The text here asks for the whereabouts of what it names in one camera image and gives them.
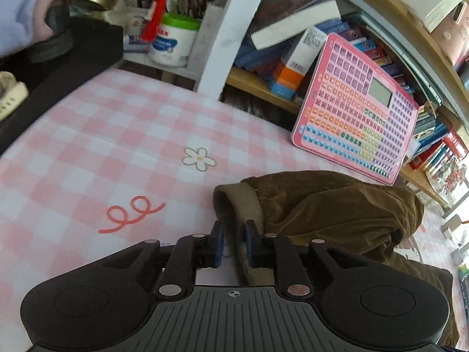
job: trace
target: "red tassel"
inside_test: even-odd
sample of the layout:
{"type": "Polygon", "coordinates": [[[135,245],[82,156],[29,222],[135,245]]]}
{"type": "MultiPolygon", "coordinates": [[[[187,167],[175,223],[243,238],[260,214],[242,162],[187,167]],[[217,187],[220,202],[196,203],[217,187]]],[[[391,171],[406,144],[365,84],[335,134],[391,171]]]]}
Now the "red tassel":
{"type": "Polygon", "coordinates": [[[152,20],[147,24],[143,34],[142,40],[153,42],[158,35],[158,28],[163,20],[166,12],[166,0],[156,0],[155,11],[153,12],[152,20]]]}

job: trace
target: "red curly line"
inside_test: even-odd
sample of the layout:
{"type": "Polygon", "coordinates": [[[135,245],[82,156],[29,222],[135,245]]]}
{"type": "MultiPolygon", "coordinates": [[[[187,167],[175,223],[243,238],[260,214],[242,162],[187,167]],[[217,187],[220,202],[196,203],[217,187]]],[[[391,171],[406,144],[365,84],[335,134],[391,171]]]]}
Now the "red curly line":
{"type": "Polygon", "coordinates": [[[147,197],[145,197],[145,196],[136,196],[136,197],[132,198],[132,200],[130,201],[130,207],[134,211],[136,211],[137,213],[140,213],[140,215],[137,218],[134,218],[133,220],[128,219],[128,213],[123,207],[121,207],[119,205],[113,205],[113,206],[111,206],[107,209],[106,215],[107,215],[107,218],[109,220],[111,220],[112,222],[118,224],[119,226],[117,226],[115,228],[112,228],[112,229],[101,229],[101,230],[99,230],[99,232],[102,233],[102,234],[117,232],[117,231],[121,230],[122,228],[124,228],[124,226],[126,226],[126,225],[136,224],[137,222],[140,222],[141,220],[143,220],[147,215],[153,214],[153,213],[156,213],[156,212],[160,211],[161,209],[163,209],[165,207],[165,205],[166,205],[165,203],[162,203],[156,209],[150,209],[151,204],[150,204],[150,201],[148,200],[147,197]],[[145,209],[144,210],[139,209],[135,206],[135,201],[137,201],[137,200],[144,200],[144,202],[145,202],[145,209]],[[122,215],[123,215],[122,220],[118,220],[117,218],[112,216],[111,212],[114,209],[116,209],[116,210],[118,210],[122,213],[122,215]]]}

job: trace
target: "qr code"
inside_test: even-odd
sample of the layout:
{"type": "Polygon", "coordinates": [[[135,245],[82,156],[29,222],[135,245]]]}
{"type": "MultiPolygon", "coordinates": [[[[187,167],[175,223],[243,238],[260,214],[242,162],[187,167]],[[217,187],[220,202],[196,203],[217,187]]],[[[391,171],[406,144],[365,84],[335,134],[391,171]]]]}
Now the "qr code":
{"type": "Polygon", "coordinates": [[[321,48],[324,42],[324,36],[320,35],[314,30],[310,30],[304,37],[303,43],[310,48],[321,48]]]}
{"type": "Polygon", "coordinates": [[[289,68],[293,69],[293,70],[296,70],[297,72],[300,72],[302,74],[306,74],[306,72],[308,70],[306,70],[306,68],[302,65],[300,65],[299,63],[296,63],[294,61],[290,62],[290,64],[288,65],[289,68]]]}

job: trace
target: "brown garment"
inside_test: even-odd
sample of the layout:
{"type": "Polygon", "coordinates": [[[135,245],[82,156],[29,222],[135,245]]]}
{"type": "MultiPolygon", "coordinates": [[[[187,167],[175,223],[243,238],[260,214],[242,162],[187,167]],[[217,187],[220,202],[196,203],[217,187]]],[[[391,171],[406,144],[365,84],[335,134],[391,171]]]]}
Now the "brown garment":
{"type": "MultiPolygon", "coordinates": [[[[406,272],[438,287],[450,305],[440,344],[455,346],[459,333],[452,303],[452,274],[407,260],[394,247],[422,222],[424,207],[408,189],[369,184],[337,172],[281,172],[220,185],[213,194],[219,220],[237,225],[254,220],[259,232],[307,245],[320,238],[406,272]]],[[[249,284],[273,284],[270,269],[247,266],[238,235],[238,257],[249,284]]]]}

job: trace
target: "white canister with green lid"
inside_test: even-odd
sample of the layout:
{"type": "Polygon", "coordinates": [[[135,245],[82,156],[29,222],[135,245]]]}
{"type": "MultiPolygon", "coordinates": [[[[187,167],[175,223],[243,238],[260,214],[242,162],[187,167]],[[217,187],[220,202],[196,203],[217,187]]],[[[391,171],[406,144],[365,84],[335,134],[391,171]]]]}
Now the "white canister with green lid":
{"type": "Polygon", "coordinates": [[[200,22],[188,16],[166,13],[150,48],[149,57],[160,65],[186,67],[200,22]]]}

